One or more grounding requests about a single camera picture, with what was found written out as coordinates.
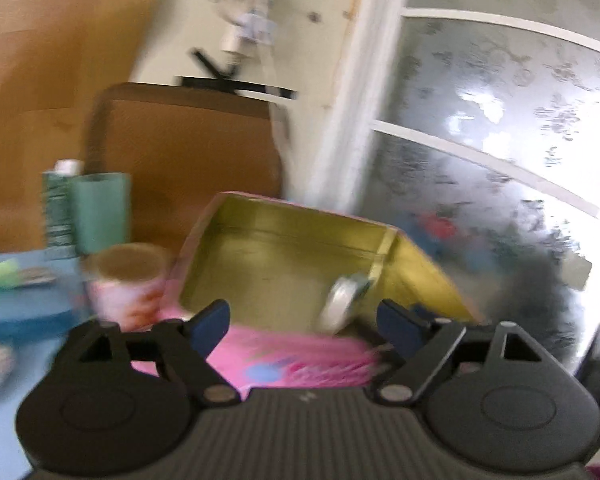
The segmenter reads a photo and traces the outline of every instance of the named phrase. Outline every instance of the wooden wall panel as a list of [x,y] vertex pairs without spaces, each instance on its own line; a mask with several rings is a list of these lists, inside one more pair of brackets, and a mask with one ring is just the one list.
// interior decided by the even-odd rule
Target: wooden wall panel
[[40,172],[82,156],[94,97],[128,80],[154,0],[0,0],[0,251],[42,246]]

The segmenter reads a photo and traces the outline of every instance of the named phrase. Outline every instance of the green container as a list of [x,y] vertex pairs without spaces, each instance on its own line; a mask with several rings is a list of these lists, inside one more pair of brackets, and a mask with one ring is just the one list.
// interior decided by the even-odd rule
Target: green container
[[126,173],[93,173],[71,181],[75,237],[80,254],[129,241],[130,179]]
[[75,258],[75,232],[72,218],[72,176],[45,171],[42,174],[45,205],[45,258]]

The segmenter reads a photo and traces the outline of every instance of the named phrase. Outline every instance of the blue table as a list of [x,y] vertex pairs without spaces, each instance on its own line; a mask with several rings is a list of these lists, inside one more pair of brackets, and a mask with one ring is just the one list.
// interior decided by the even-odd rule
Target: blue table
[[16,437],[14,418],[18,406],[45,375],[62,344],[62,337],[16,347],[16,367],[0,388],[0,480],[20,480],[31,470]]
[[15,350],[14,371],[0,388],[0,480],[20,480],[30,471],[14,428],[18,406],[42,379],[64,334],[81,321],[84,289],[77,259],[46,261],[43,251],[0,254],[20,267],[47,266],[59,279],[50,286],[0,291],[0,342]]

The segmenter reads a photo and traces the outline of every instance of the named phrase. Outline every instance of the cup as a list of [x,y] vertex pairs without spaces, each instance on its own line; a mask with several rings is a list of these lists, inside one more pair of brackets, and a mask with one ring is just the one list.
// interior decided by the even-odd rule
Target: cup
[[156,323],[169,266],[167,251],[153,244],[120,244],[94,254],[90,292],[98,318],[124,332]]
[[129,241],[130,181],[126,173],[93,173],[71,180],[75,237],[80,254]]

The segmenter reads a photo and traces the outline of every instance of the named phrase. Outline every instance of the brown chair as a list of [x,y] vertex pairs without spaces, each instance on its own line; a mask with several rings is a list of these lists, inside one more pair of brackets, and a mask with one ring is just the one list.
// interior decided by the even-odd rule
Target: brown chair
[[213,90],[124,83],[96,103],[87,173],[131,175],[132,239],[177,252],[221,191],[278,197],[266,102]]

